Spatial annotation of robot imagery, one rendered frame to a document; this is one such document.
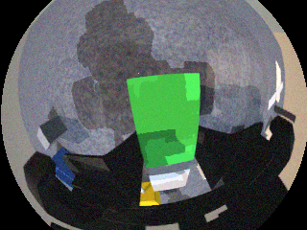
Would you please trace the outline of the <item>yellow block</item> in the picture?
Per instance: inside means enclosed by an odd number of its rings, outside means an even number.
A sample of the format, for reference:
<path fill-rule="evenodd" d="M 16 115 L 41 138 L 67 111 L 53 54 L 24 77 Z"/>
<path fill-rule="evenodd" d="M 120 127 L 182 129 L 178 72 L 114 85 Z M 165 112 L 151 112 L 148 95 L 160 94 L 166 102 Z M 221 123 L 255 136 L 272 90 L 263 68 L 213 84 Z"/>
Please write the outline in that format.
<path fill-rule="evenodd" d="M 154 192 L 153 184 L 151 181 L 142 183 L 141 200 L 139 206 L 153 206 L 153 204 L 161 204 L 160 192 Z"/>

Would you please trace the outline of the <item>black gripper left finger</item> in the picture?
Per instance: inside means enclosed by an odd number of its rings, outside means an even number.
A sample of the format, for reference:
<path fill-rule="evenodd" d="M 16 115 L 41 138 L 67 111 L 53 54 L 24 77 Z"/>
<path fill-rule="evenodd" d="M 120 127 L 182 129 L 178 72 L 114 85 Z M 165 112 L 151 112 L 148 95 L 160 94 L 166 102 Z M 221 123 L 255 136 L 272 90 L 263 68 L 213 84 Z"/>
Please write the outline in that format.
<path fill-rule="evenodd" d="M 130 200 L 131 206 L 139 206 L 143 156 L 137 130 L 116 149 L 109 150 L 103 156 L 65 153 L 62 160 L 74 175 L 110 180 Z"/>

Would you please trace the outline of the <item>white flat bar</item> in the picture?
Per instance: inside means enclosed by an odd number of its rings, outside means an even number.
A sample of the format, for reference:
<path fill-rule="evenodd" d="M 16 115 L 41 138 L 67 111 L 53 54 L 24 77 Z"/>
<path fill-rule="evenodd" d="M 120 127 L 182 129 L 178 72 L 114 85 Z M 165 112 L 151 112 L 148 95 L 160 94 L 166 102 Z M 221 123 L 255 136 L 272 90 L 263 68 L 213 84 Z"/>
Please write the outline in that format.
<path fill-rule="evenodd" d="M 272 99 L 269 99 L 269 110 L 270 110 L 270 107 L 272 107 L 272 103 L 275 103 L 275 101 L 277 99 L 277 95 L 279 95 L 281 89 L 283 89 L 283 81 L 279 85 L 279 88 L 276 88 L 276 89 L 277 89 L 277 91 L 275 92 L 275 95 L 272 96 Z"/>

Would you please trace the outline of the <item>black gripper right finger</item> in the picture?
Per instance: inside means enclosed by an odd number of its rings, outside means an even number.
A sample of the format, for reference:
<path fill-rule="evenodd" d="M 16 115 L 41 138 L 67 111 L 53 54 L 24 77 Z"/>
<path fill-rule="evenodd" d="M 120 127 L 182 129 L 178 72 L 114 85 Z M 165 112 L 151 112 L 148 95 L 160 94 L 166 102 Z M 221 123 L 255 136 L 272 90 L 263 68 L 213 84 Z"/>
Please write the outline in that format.
<path fill-rule="evenodd" d="M 212 130 L 210 127 L 199 126 L 195 157 L 211 191 L 224 185 L 224 176 L 237 158 L 241 146 L 256 135 L 260 135 L 262 127 L 264 124 L 258 122 L 247 129 L 230 134 Z"/>

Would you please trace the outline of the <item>blue tray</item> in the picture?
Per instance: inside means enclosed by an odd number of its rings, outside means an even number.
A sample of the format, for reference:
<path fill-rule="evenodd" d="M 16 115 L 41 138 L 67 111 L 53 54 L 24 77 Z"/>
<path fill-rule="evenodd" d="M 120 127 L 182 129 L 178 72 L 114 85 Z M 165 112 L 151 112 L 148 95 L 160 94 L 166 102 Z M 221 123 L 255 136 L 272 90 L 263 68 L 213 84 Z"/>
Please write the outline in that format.
<path fill-rule="evenodd" d="M 54 160 L 54 164 L 56 165 L 55 168 L 57 168 L 55 170 L 55 176 L 57 176 L 59 180 L 64 181 L 66 185 L 69 185 L 70 188 L 74 188 L 73 185 L 70 184 L 73 183 L 73 179 L 76 176 L 72 173 L 72 170 L 64 164 L 64 160 L 62 160 L 62 155 L 65 153 L 69 152 L 66 152 L 66 149 L 61 147 L 59 152 L 55 153 L 53 158 L 51 158 L 51 160 Z"/>

